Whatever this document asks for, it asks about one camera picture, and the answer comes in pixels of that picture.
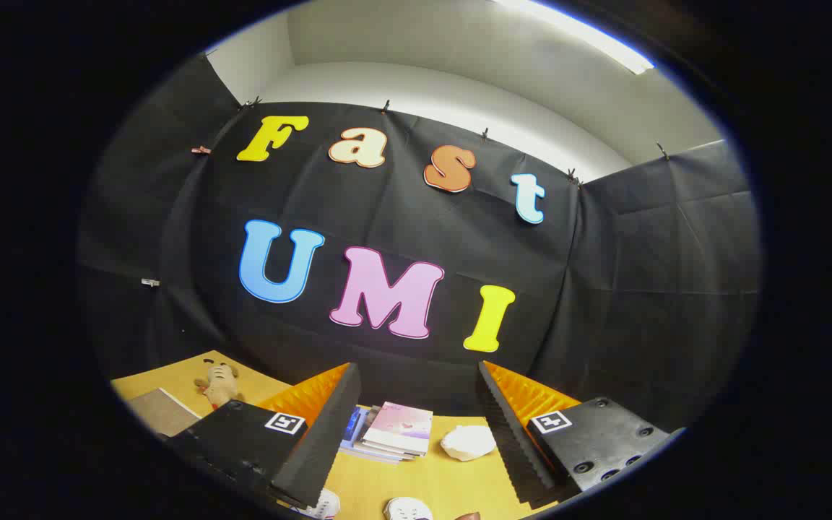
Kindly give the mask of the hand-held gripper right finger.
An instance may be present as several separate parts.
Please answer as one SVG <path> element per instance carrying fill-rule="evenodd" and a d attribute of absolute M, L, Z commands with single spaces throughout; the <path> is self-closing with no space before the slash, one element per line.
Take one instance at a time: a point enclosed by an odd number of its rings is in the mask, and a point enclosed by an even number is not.
<path fill-rule="evenodd" d="M 477 392 L 517 498 L 535 509 L 603 488 L 681 434 L 615 399 L 579 401 L 485 360 Z"/>

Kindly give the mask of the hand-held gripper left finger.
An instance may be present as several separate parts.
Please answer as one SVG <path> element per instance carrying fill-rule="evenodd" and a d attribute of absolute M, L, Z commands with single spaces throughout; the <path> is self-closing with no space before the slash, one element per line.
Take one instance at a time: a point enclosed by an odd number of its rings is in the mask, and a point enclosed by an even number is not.
<path fill-rule="evenodd" d="M 231 399 L 166 441 L 205 476 L 257 503 L 318 503 L 361 392 L 343 363 L 265 399 Z"/>

